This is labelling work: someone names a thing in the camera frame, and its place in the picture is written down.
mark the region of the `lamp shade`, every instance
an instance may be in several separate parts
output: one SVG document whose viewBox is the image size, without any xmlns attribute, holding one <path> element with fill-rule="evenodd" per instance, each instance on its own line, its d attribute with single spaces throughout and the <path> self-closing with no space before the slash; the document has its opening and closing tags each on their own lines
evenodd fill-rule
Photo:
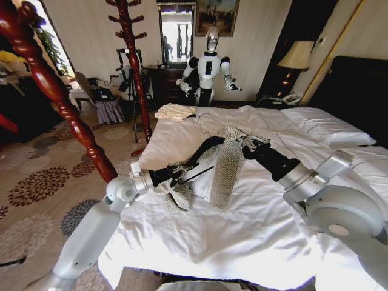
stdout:
<svg viewBox="0 0 388 291">
<path fill-rule="evenodd" d="M 310 53 L 313 45 L 313 41 L 295 41 L 278 66 L 293 69 L 309 68 Z"/>
</svg>

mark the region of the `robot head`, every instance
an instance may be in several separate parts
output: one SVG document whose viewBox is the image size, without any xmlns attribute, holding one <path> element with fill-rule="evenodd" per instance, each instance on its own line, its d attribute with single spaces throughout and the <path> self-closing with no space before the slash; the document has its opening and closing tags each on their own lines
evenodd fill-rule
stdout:
<svg viewBox="0 0 388 291">
<path fill-rule="evenodd" d="M 212 26 L 206 33 L 206 47 L 209 53 L 214 53 L 217 48 L 219 30 L 217 26 Z"/>
</svg>

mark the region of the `humanoid robot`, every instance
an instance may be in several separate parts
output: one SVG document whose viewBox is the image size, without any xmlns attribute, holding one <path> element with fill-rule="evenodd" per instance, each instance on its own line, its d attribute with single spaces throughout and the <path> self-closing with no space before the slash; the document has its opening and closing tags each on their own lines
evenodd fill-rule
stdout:
<svg viewBox="0 0 388 291">
<path fill-rule="evenodd" d="M 212 102 L 215 94 L 213 83 L 219 72 L 219 68 L 224 72 L 226 90 L 241 91 L 235 84 L 236 79 L 233 79 L 230 74 L 230 59 L 227 56 L 221 59 L 217 55 L 218 38 L 218 28 L 216 26 L 209 28 L 206 34 L 207 51 L 199 59 L 192 56 L 187 62 L 182 79 L 176 80 L 176 85 L 186 93 L 187 97 L 196 96 L 195 105 L 197 106 L 208 106 Z M 196 94 L 193 93 L 192 85 L 185 82 L 195 68 L 198 68 L 199 75 L 199 88 Z"/>
</svg>

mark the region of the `gray mesh cloth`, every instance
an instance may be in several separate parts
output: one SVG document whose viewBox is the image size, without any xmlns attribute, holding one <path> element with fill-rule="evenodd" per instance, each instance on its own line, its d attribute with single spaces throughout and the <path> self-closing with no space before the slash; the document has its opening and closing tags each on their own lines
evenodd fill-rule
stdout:
<svg viewBox="0 0 388 291">
<path fill-rule="evenodd" d="M 246 134 L 236 127 L 225 127 L 225 141 L 217 158 L 212 189 L 206 198 L 206 201 L 219 208 L 228 206 L 237 175 L 243 165 L 243 152 L 236 139 L 244 135 Z"/>
<path fill-rule="evenodd" d="M 215 163 L 215 171 L 211 189 L 207 191 L 205 200 L 216 207 L 225 208 L 229 204 L 230 196 L 235 185 L 238 173 L 243 165 L 244 157 L 241 151 L 241 146 L 236 139 L 246 135 L 236 127 L 227 126 L 224 131 L 225 141 L 221 149 L 217 151 L 217 146 L 214 146 L 198 159 L 198 161 L 211 162 L 214 160 L 212 155 L 217 155 Z M 183 180 L 194 176 L 200 169 L 189 171 L 183 177 Z M 177 184 L 173 188 L 170 187 L 171 179 L 160 184 L 153 191 L 156 194 L 165 195 L 165 209 L 167 213 L 175 213 L 180 211 L 188 211 L 192 206 L 192 190 L 188 183 Z"/>
<path fill-rule="evenodd" d="M 119 104 L 119 98 L 109 101 L 96 101 L 99 124 L 124 122 L 124 114 Z"/>
<path fill-rule="evenodd" d="M 177 184 L 165 196 L 167 213 L 188 211 L 192 207 L 192 191 L 188 184 Z"/>
</svg>

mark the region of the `window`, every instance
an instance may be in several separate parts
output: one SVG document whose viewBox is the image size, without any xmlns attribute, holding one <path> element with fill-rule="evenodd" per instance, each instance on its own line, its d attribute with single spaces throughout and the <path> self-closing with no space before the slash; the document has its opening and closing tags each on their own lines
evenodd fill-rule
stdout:
<svg viewBox="0 0 388 291">
<path fill-rule="evenodd" d="M 163 64 L 182 63 L 192 56 L 192 4 L 159 4 Z"/>
<path fill-rule="evenodd" d="M 48 56 L 53 61 L 58 72 L 63 75 L 74 78 L 74 71 L 70 64 L 69 59 L 67 58 L 66 52 L 59 41 L 59 38 L 56 34 L 54 27 L 52 26 L 49 17 L 46 14 L 46 11 L 41 3 L 41 0 L 28 0 L 36 8 L 36 12 L 40 17 L 43 17 L 45 24 L 41 25 L 40 28 L 35 29 L 36 34 L 39 39 L 42 41 L 42 44 L 45 50 L 48 53 Z"/>
</svg>

